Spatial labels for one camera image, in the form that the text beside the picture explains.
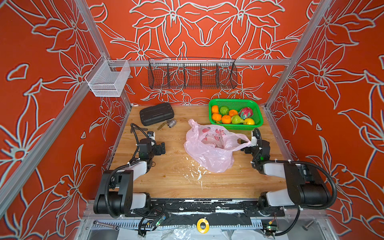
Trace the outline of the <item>yellow apple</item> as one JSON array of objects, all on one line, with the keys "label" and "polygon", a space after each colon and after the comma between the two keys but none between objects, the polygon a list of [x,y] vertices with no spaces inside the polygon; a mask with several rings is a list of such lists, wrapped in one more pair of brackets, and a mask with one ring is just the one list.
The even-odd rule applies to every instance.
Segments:
[{"label": "yellow apple", "polygon": [[252,118],[246,118],[244,120],[244,125],[255,125],[255,121]]}]

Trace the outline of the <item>pink plastic bag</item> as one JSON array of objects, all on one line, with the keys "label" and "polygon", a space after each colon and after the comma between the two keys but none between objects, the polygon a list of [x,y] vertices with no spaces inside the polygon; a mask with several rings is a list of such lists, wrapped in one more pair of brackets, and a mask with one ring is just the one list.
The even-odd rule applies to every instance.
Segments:
[{"label": "pink plastic bag", "polygon": [[186,134],[186,153],[212,173],[223,173],[234,164],[233,153],[252,145],[244,134],[236,134],[219,125],[200,125],[188,121],[191,129]]}]

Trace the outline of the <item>small orange fruit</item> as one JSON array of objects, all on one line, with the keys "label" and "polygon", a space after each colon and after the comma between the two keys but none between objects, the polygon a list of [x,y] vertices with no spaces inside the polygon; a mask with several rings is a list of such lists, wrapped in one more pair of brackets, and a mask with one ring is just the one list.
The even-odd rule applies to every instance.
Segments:
[{"label": "small orange fruit", "polygon": [[229,110],[229,116],[233,117],[235,115],[238,115],[238,112],[236,110]]}]

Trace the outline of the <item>green round bumpy fruit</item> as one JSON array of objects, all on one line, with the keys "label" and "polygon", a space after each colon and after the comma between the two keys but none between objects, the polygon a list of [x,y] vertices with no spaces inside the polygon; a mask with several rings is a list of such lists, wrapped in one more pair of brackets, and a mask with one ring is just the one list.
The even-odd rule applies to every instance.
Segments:
[{"label": "green round bumpy fruit", "polygon": [[228,115],[230,109],[227,106],[221,106],[219,112],[222,116]]}]

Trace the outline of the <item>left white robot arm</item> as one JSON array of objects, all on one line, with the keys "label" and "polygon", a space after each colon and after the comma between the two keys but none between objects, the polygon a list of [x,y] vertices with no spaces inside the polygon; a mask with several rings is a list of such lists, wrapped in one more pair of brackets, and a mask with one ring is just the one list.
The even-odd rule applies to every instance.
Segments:
[{"label": "left white robot arm", "polygon": [[136,124],[131,124],[131,130],[136,140],[133,157],[127,164],[103,173],[93,204],[95,214],[116,219],[136,210],[146,215],[152,207],[148,193],[134,193],[134,181],[149,172],[154,157],[166,153],[166,145],[156,142],[153,131],[145,132]]}]

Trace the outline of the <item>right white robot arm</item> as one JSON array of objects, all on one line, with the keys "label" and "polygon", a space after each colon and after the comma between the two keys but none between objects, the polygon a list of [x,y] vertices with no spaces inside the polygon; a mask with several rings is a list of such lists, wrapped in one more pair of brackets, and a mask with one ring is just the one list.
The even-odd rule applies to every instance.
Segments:
[{"label": "right white robot arm", "polygon": [[282,178],[286,188],[261,193],[257,209],[268,216],[277,208],[323,210],[337,199],[337,186],[331,175],[322,167],[309,162],[270,159],[270,143],[262,139],[259,129],[251,135],[251,145],[242,151],[252,155],[252,168],[260,174]]}]

